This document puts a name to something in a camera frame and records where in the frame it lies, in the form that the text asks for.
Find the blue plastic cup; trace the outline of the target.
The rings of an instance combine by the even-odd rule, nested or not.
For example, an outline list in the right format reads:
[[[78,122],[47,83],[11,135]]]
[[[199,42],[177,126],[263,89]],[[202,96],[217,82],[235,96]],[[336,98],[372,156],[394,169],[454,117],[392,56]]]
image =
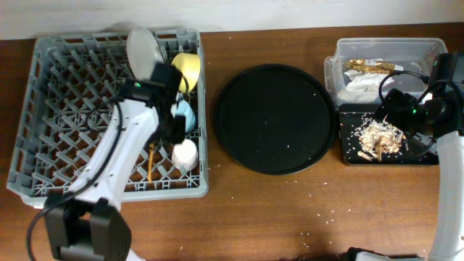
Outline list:
[[[196,125],[196,116],[194,114],[193,109],[191,108],[191,105],[187,101],[180,100],[174,103],[171,106],[170,111],[174,118],[180,118],[180,117],[185,118],[185,132],[186,133],[194,129]]]

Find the wooden chopstick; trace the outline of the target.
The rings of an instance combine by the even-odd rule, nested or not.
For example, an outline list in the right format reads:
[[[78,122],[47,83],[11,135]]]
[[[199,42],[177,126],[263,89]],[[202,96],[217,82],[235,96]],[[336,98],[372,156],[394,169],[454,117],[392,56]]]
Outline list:
[[[149,161],[147,168],[147,179],[148,182],[152,182],[152,166],[153,166],[153,156],[154,156],[154,143],[149,144]]]

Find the pink plastic cup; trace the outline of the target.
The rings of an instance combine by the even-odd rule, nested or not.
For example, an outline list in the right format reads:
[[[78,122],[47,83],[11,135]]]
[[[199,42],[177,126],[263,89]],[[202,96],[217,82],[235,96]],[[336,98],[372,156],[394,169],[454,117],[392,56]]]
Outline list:
[[[196,144],[190,139],[184,139],[173,147],[171,161],[177,169],[193,170],[199,162]]]

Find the peanut shells and rice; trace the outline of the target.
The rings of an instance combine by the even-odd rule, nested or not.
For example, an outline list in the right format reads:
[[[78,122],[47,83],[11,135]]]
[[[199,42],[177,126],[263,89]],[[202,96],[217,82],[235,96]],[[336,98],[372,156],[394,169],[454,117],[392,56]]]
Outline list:
[[[377,121],[373,118],[362,120],[360,127],[356,127],[352,132],[359,149],[357,155],[364,160],[381,162],[383,156],[399,154],[403,143],[406,140],[405,134],[385,120]]]

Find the white paper napkin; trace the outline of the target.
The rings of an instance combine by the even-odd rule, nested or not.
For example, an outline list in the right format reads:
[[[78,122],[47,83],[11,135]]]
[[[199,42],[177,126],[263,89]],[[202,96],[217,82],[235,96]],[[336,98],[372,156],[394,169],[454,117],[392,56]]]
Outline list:
[[[387,74],[348,70],[344,72],[349,82],[336,95],[340,104],[368,104],[378,100],[378,88]]]

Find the yellow plastic bowl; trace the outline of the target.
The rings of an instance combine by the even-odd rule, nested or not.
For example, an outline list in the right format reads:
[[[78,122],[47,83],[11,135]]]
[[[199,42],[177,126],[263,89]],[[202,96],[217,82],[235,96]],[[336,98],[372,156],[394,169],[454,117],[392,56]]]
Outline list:
[[[200,57],[197,54],[180,53],[174,57],[171,65],[183,75],[178,90],[182,93],[193,91],[201,72]]]

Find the grey round plate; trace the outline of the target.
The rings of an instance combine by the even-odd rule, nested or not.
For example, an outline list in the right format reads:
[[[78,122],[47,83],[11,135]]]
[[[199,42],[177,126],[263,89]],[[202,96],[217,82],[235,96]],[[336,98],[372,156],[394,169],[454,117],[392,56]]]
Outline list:
[[[135,27],[127,39],[127,55],[130,68],[137,80],[149,80],[157,63],[164,59],[154,35],[145,27]]]

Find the gold snack wrapper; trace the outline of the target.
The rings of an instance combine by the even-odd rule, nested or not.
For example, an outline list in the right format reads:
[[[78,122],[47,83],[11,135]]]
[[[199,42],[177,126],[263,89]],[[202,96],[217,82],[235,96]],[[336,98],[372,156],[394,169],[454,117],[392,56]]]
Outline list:
[[[404,70],[402,66],[385,62],[382,59],[351,59],[345,62],[344,66],[362,73],[391,74]]]

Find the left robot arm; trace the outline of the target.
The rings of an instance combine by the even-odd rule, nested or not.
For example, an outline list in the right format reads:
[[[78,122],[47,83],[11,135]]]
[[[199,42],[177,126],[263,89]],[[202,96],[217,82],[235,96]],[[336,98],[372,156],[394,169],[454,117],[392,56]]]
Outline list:
[[[175,115],[182,73],[157,63],[146,80],[126,78],[113,99],[104,136],[68,191],[41,211],[56,260],[139,260],[120,214],[123,193],[141,150],[154,141],[178,144],[186,119]]]

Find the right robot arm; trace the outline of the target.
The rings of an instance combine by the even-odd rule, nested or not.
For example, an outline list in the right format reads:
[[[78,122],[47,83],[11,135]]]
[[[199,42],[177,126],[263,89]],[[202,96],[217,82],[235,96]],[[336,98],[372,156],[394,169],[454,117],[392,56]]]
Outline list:
[[[463,54],[440,54],[429,76],[413,73],[428,85],[418,97],[378,87],[383,118],[408,135],[431,136],[439,158],[439,209],[429,260],[463,259]]]

